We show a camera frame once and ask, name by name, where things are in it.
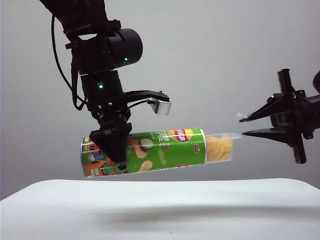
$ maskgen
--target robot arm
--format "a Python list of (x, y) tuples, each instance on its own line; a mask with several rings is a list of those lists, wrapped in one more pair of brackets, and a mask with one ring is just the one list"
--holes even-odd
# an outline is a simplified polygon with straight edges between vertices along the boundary
[[(118, 71), (134, 64), (142, 56), (143, 45), (132, 29), (121, 29), (120, 21), (108, 20), (103, 0), (40, 0), (63, 26), (71, 49), (72, 100), (81, 110), (86, 105), (100, 128), (90, 138), (119, 168), (126, 168), (125, 138), (132, 130), (128, 103), (144, 100), (157, 114), (169, 113), (169, 97), (150, 90), (123, 92)], [(79, 36), (96, 34), (82, 40)], [(85, 100), (77, 106), (78, 74)]]

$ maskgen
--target black cable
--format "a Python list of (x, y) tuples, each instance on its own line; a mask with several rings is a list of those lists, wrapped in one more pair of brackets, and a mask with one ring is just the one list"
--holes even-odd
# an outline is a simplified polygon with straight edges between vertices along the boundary
[(149, 99), (147, 99), (147, 100), (142, 100), (142, 101), (138, 101), (138, 102), (132, 104), (131, 106), (128, 106), (128, 109), (133, 108), (133, 107), (135, 107), (135, 106), (137, 106), (137, 105), (139, 105), (139, 104), (144, 104), (144, 103), (153, 104), (154, 102), (153, 102), (152, 100), (149, 100)]
[[(58, 59), (58, 54), (57, 54), (57, 49), (56, 49), (56, 39), (55, 39), (55, 18), (56, 17), (54, 15), (52, 15), (52, 18), (51, 18), (51, 39), (52, 39), (52, 48), (53, 48), (54, 59), (55, 59), (56, 66), (57, 66), (57, 68), (59, 70), (59, 73), (61, 74), (64, 82), (69, 87), (69, 89), (72, 91), (73, 88), (70, 85), (70, 83), (68, 82), (64, 72), (62, 71), (60, 63), (59, 63), (59, 59)], [(81, 104), (83, 104), (83, 103), (86, 104), (86, 101), (87, 101), (86, 97), (83, 100), (81, 97), (76, 95), (76, 98), (79, 99), (82, 102)]]
[(78, 63), (76, 61), (76, 58), (72, 57), (72, 61), (71, 61), (72, 102), (74, 107), (77, 110), (81, 111), (84, 105), (86, 104), (86, 101), (82, 101), (79, 106), (77, 105), (78, 73), (79, 73)]

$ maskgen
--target wire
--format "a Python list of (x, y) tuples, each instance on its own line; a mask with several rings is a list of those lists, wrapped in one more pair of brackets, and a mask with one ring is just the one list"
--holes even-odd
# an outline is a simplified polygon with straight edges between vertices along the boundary
[[(62, 71), (61, 69), (61, 66), (60, 66), (60, 63), (59, 63), (59, 59), (58, 59), (58, 54), (57, 54), (57, 49), (56, 49), (56, 39), (55, 39), (55, 16), (52, 15), (52, 18), (51, 18), (51, 39), (52, 39), (52, 48), (53, 48), (53, 54), (54, 54), (54, 59), (55, 59), (55, 63), (56, 63), (56, 66), (59, 70), (59, 73), (61, 74), (65, 84), (69, 87), (69, 89), (72, 91), (73, 88), (72, 86), (70, 85), (70, 83), (68, 82), (64, 72)], [(78, 95), (76, 95), (76, 98), (79, 99), (82, 103), (81, 104), (86, 104), (86, 101), (87, 101), (87, 98), (85, 97), (84, 100), (79, 97)]]
[(149, 100), (149, 99), (143, 100), (143, 101), (138, 101), (138, 102), (132, 104), (131, 106), (128, 106), (128, 109), (131, 109), (131, 108), (133, 108), (133, 107), (135, 107), (135, 106), (137, 106), (139, 104), (144, 104), (144, 103), (153, 104), (154, 102), (152, 100)]

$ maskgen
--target potato chip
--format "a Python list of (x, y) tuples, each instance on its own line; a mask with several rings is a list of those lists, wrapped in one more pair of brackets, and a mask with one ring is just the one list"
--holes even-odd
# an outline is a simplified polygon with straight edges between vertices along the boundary
[(142, 165), (141, 165), (140, 169), (138, 170), (138, 172), (145, 172), (145, 171), (148, 171), (151, 168), (152, 168), (152, 162), (147, 160), (147, 161), (142, 163)]
[(229, 136), (224, 135), (222, 138), (216, 138), (214, 136), (206, 137), (206, 148), (207, 148), (207, 162), (219, 162), (227, 160), (231, 150), (232, 141)]

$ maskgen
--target black mechanical hand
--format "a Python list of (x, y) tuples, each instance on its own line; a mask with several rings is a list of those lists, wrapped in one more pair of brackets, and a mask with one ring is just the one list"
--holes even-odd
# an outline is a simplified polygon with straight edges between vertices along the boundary
[[(59, 19), (66, 37), (70, 40), (66, 48), (71, 49), (72, 53), (73, 104), (78, 110), (86, 104), (100, 125), (99, 130), (91, 132), (90, 138), (119, 168), (125, 168), (125, 138), (132, 130), (131, 123), (128, 123), (131, 110), (127, 103), (152, 98), (142, 102), (151, 104), (154, 111), (160, 114), (168, 114), (171, 105), (169, 97), (162, 92), (123, 92), (118, 71), (114, 69), (139, 61), (143, 52), (139, 35), (132, 29), (121, 29), (118, 20), (108, 20), (103, 0), (40, 1), (53, 17)], [(87, 34), (96, 36), (88, 40), (80, 38)], [(54, 35), (52, 42), (55, 49)], [(77, 95), (79, 74), (87, 101), (82, 101), (82, 104), (77, 106), (77, 99), (81, 99)]]
[[(274, 93), (266, 105), (240, 120), (249, 122), (270, 116), (273, 128), (247, 131), (243, 135), (286, 143), (293, 148), (296, 163), (304, 164), (307, 159), (302, 135), (312, 139), (315, 129), (320, 128), (320, 95), (306, 97), (304, 90), (295, 91), (289, 69), (279, 71), (278, 78), (281, 93)], [(320, 72), (313, 85), (320, 93)]]

